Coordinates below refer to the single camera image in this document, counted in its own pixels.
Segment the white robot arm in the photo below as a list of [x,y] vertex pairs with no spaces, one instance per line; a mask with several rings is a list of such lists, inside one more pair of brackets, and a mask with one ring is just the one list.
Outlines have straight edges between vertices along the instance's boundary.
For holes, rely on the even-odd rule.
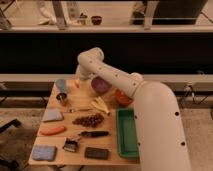
[[145,81],[103,62],[104,53],[92,48],[78,55],[76,74],[92,74],[133,99],[141,171],[191,171],[183,123],[176,96],[165,84]]

